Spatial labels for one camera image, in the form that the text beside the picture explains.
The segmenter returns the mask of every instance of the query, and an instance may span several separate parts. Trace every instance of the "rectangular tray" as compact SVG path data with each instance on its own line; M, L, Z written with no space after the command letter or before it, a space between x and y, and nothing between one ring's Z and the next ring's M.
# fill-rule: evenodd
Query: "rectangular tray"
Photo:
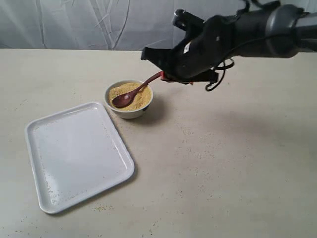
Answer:
M57 213L127 180L134 163L102 104L30 122L25 137L40 208Z

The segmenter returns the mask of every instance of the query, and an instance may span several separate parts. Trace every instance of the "cable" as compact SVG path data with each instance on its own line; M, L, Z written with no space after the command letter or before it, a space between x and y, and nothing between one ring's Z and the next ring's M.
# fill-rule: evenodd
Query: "cable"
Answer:
M220 65L221 63L223 63L223 65L224 65L224 67L225 67L225 60L226 60L234 51L236 51L237 49L239 49L239 48L241 48L241 47L244 47L244 46L246 46L246 45L252 44L252 43L254 43L254 42L264 41L264 40L268 40L268 39L275 38L275 37L281 37L281 36L289 36L289 34L276 34L276 35L271 35L271 36L265 36L265 37L261 37L261 38L257 38L257 39L253 39L253 40L249 40L249 41L246 41L246 42L244 42L244 43L241 43L241 44L237 45L236 47L232 48L231 50L229 50L227 53L225 53L224 56L222 57L222 59L215 65L215 67L213 67L212 70L215 72L215 71L219 68L219 65ZM225 72L226 72L226 68L223 69L223 74L222 74L222 76L221 76L221 79L217 82L217 84L216 84L214 87L212 87L212 88L209 88L209 87L211 87L212 84L211 84L211 83L208 84L208 85L205 87L206 91L211 92L212 90L216 89L216 87L218 87L218 86L221 84L221 82L222 82L222 80L223 80L223 78L224 78Z

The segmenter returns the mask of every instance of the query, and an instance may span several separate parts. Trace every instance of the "white table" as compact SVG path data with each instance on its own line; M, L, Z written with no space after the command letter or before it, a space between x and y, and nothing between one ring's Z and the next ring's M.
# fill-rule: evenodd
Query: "white table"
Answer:
M59 215L40 210L24 126L157 72L139 57L0 50L0 237L315 238L317 54L237 58L212 93L153 82L142 118L110 113L131 181Z

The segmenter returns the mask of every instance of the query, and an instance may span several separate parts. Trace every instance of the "breadcrumbs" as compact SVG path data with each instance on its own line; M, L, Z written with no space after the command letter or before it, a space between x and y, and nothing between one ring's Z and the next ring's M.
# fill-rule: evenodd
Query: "breadcrumbs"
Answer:
M137 87L139 87L141 84L140 83L125 83L122 84L120 87L117 88L111 88L109 91L109 95L108 95L108 101L109 104L116 108L115 105L113 105L112 101L115 97L124 94L124 93L128 93L134 89L136 89ZM125 107L125 108L117 108L118 110L121 111L135 111L138 110L140 108L143 108L146 104L149 103L151 99L151 91L148 88L148 86L144 87L143 89L141 89L137 95L135 96L133 102Z

